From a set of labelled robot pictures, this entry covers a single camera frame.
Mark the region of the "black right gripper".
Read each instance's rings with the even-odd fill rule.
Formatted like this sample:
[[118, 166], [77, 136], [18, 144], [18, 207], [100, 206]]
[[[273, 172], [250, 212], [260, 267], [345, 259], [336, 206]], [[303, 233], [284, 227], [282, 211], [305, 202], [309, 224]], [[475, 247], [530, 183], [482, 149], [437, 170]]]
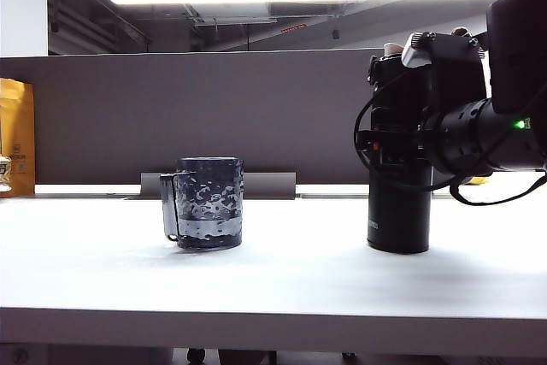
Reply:
[[357, 115], [357, 156], [368, 169], [431, 168], [424, 129], [431, 107], [367, 103]]

